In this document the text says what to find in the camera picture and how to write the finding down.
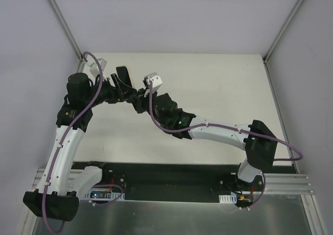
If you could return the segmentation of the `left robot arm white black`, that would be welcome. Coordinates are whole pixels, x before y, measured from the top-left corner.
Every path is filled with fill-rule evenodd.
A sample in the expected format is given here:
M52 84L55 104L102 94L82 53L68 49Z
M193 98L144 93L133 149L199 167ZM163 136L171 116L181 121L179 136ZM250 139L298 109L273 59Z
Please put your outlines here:
M70 180L72 163L78 146L93 116L92 108L104 102L128 101L134 89L127 67L117 67L116 73L103 81L92 81L85 73L68 77L67 94L57 114L56 137L43 176L35 190L24 194L23 202L37 217L71 221L79 201L94 185L103 188L110 175L102 166L89 165Z

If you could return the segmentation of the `black phone beige case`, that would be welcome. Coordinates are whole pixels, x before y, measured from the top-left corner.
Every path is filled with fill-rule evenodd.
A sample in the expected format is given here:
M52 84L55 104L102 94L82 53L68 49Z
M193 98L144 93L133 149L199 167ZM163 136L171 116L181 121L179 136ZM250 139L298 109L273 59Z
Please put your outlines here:
M134 88L129 70L126 66L116 67L118 78L127 86Z

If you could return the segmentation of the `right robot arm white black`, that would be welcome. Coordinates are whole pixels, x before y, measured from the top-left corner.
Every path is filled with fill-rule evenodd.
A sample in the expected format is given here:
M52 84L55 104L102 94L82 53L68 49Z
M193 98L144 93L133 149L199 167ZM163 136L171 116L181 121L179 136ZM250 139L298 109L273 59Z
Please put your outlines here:
M148 113L161 130L178 139L204 139L236 147L246 153L234 177L235 187L247 190L255 177L270 170L275 159L275 135L260 120L251 124L215 123L193 113L185 112L169 94L149 94L140 89L130 99L135 111Z

